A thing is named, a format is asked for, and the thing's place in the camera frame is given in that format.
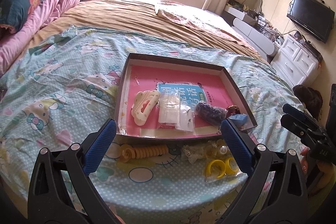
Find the right hand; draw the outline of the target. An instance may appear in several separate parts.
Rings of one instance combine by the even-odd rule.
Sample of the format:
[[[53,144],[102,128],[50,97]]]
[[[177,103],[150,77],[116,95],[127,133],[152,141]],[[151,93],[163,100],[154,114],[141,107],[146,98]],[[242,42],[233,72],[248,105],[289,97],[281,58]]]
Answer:
[[[305,176],[309,175],[313,169],[317,168],[317,160],[311,156],[311,151],[309,147],[305,147],[300,155],[302,159],[300,160],[301,168]]]

